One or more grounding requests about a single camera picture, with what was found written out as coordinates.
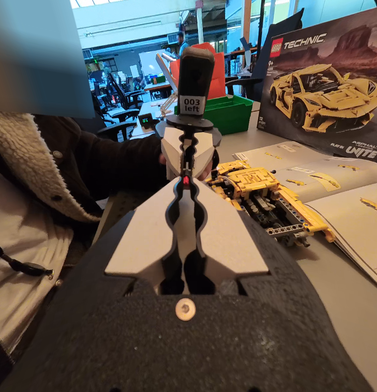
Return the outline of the green plastic bin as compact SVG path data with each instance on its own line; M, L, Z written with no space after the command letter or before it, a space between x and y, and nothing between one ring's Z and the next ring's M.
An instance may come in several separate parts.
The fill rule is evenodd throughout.
M240 133L248 130L253 101L233 95L206 101L203 96L182 95L179 98L183 114L197 114L194 106L204 109L202 124L212 123L221 135Z

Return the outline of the person's fleece-lined jacket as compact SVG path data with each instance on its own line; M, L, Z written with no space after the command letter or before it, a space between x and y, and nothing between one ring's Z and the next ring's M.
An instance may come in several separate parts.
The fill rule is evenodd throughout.
M82 129L70 118L0 112L0 247L13 259L54 270L33 277L0 259L0 379L13 368L67 262L74 230L88 232L102 210L78 169Z

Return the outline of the person's left hand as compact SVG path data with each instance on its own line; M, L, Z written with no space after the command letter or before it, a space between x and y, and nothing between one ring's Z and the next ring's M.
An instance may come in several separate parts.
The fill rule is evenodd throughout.
M208 178L212 171L212 166L213 166L213 160L210 160L210 162L207 164L205 169L201 172L201 174L197 177L199 181L204 181Z

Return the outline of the instruction booklet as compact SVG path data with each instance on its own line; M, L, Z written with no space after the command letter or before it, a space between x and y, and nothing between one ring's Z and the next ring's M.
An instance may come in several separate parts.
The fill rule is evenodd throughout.
M298 194L328 224L335 243L377 284L377 163L334 157L295 141L234 153Z

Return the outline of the white whiteboard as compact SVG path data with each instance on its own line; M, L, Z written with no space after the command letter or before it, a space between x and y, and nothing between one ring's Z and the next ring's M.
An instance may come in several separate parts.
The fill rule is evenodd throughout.
M162 55L163 50L140 52L139 58L141 62L141 69L144 76L158 75L162 69L156 61L156 54Z

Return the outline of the grey desk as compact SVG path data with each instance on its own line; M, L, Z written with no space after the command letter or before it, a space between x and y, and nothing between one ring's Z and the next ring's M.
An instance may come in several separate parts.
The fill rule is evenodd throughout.
M257 130L259 109L254 102L248 131L223 136L217 148L221 163L232 161L233 153L286 141ZM287 251L319 294L348 355L377 391L377 285L322 234L309 243Z

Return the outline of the person's left forearm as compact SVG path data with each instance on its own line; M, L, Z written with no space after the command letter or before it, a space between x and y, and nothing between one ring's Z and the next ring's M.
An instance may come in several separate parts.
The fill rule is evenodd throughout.
M94 200L108 197L113 190L159 190L168 182L156 135L119 143L81 130L75 157Z

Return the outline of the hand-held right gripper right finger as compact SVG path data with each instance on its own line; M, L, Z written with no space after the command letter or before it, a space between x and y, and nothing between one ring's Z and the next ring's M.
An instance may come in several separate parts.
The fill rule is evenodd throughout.
M269 274L240 212L199 180L191 179L196 248L191 294L214 294L223 282Z

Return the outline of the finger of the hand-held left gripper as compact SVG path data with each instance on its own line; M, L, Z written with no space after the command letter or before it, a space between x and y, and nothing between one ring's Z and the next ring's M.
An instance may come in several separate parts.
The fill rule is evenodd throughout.
M181 176L183 164L184 132L177 128L166 127L162 137L162 154L166 159L166 178Z
M215 147L211 133L196 132L194 138L194 153L192 155L193 164L191 175L198 178L205 171L208 164L212 161Z

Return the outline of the red plastic bin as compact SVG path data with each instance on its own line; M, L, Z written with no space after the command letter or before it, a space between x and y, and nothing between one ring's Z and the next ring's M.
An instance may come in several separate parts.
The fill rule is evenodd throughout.
M207 100L211 100L211 103L214 104L217 99L220 100L222 97L226 96L224 53L223 52L216 53L214 47L208 42L196 44L193 45L192 47L208 50L214 56L215 64L214 64L214 70L212 74L212 81L210 84L210 90L207 98Z

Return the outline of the black badge reel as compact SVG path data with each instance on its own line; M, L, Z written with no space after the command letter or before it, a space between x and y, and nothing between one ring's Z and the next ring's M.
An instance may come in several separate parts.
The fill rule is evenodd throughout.
M5 251L0 247L0 259L7 262L12 270L20 272L28 276L41 277L47 276L50 280L54 277L54 270L45 268L41 265L31 262L20 262L8 256Z

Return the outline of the black mesh office chair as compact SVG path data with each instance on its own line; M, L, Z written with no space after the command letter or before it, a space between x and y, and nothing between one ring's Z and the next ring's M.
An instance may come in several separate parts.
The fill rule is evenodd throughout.
M141 99L141 96L144 94L143 90L125 92L121 84L116 82L116 79L112 74L110 74L108 78L117 92L120 105L123 109L141 109L143 105L143 100Z
M95 134L99 138L107 138L113 141L118 141L118 134L121 132L123 140L127 141L132 136L132 132L137 126L139 112L139 109L129 109L116 113L112 116L112 118L118 119L119 122L97 130Z

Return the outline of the toy car set box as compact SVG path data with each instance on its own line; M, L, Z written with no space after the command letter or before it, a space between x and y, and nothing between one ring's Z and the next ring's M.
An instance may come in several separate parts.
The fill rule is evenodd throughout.
M377 7L273 38L257 128L377 162Z

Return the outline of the yellow toy car model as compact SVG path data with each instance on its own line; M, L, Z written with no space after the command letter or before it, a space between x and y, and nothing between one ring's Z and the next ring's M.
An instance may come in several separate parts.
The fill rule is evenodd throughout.
M219 164L205 182L286 247L309 247L307 238L317 232L322 232L329 243L335 242L335 234L319 214L305 206L298 194L283 186L275 173L235 160Z

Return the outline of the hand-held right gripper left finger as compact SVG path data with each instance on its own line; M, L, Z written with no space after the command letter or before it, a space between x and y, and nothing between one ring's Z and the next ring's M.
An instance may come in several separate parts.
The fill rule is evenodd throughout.
M146 280L161 294L180 294L179 201L176 178L137 207L105 274Z

